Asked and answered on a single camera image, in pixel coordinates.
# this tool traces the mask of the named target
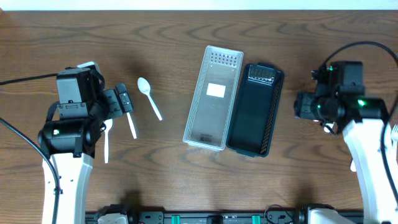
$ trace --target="white wall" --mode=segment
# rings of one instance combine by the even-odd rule
[[[398,0],[0,0],[14,10],[398,9]]]

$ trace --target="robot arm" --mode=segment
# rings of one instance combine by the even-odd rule
[[[381,155],[381,133],[388,118],[381,99],[365,97],[361,62],[333,62],[313,72],[317,81],[314,93],[300,92],[295,102],[298,118],[337,124],[343,133],[357,168],[363,197],[364,223],[398,222],[398,206],[387,178]],[[384,145],[393,181],[398,184],[398,166],[388,151],[392,150],[390,127]],[[307,223],[342,223],[341,217],[327,208],[307,212]]]
[[[357,167],[361,187],[364,223],[398,222],[397,202],[387,179],[380,151],[380,136],[384,123],[381,119],[351,121],[343,130],[344,141]],[[398,166],[391,154],[390,126],[384,136],[387,162],[394,183],[398,184]]]
[[[93,168],[95,144],[101,137],[103,122],[132,111],[124,84],[115,90],[104,90],[104,78],[94,62],[67,68],[57,75],[60,102],[55,106],[59,121],[52,121],[50,108],[46,123],[39,133],[39,143],[53,164],[59,181],[57,223],[85,222],[86,191]],[[55,184],[44,162],[45,198],[42,223],[50,224],[55,199]]]

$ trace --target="wood grain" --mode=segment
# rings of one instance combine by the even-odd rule
[[[394,11],[4,12],[0,81],[94,60],[107,88],[126,84],[138,139],[127,118],[115,120],[109,164],[103,164],[99,140],[87,210],[121,202],[166,210],[264,210],[273,203],[310,202],[362,208],[343,139],[295,119],[293,102],[299,90],[314,89],[310,71],[338,47],[373,40],[398,52],[397,37]],[[269,62],[285,72],[268,157],[182,142],[207,45],[241,50],[244,64]],[[363,61],[367,93],[391,106],[398,77],[386,53],[360,46],[335,60]],[[163,121],[139,93],[138,77],[151,82]],[[0,96],[1,116],[35,140],[48,107],[58,100],[53,78],[2,86]],[[0,136],[0,223],[40,223],[42,160],[3,126]]]

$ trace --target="plastic storage tray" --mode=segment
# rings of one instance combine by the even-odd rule
[[[185,127],[183,142],[221,151],[243,61],[243,52],[208,46]]]
[[[283,82],[283,72],[272,65],[245,66],[228,132],[230,149],[252,157],[268,155]]]

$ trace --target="white label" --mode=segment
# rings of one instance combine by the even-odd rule
[[[209,83],[206,94],[209,96],[216,96],[224,98],[225,86]]]

